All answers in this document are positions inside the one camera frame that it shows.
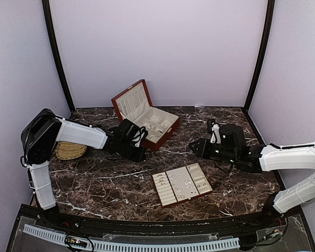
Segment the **red jewelry tray insert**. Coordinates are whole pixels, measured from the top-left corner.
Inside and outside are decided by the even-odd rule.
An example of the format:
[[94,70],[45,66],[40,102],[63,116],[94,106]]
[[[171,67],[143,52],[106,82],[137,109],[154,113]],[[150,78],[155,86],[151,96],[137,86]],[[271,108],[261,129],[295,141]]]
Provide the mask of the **red jewelry tray insert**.
[[198,163],[152,175],[162,207],[208,195],[213,189]]

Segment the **red wooden jewelry box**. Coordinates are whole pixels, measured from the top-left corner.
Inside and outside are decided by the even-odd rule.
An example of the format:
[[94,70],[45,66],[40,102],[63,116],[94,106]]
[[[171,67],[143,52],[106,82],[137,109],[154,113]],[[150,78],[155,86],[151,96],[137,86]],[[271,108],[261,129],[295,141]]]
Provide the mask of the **red wooden jewelry box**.
[[148,136],[142,145],[158,151],[179,127],[178,116],[153,106],[146,81],[141,79],[111,99],[120,121],[128,119],[139,127],[144,126]]

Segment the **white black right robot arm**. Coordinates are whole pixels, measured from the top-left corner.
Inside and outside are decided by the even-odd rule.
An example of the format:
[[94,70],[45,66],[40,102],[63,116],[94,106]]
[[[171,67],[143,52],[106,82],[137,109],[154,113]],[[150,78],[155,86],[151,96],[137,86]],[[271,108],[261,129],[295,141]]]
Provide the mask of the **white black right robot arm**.
[[246,144],[242,127],[211,122],[210,139],[200,138],[189,144],[192,152],[204,159],[229,163],[247,173],[276,170],[311,169],[314,173],[296,185],[271,194],[257,223],[268,228],[278,216],[315,198],[315,141],[300,145],[278,146]]

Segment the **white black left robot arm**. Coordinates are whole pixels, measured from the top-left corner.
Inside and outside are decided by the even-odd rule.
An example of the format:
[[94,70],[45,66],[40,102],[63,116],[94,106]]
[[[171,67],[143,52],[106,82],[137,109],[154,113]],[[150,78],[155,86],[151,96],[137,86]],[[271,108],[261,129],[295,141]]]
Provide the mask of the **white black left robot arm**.
[[59,229],[64,218],[54,209],[55,196],[49,175],[49,162],[58,142],[68,142],[117,153],[133,162],[145,160],[146,149],[141,142],[148,136],[145,127],[139,127],[128,119],[110,130],[76,123],[43,109],[22,131],[23,155],[20,163],[27,169],[30,187],[42,210],[43,220],[52,229]]

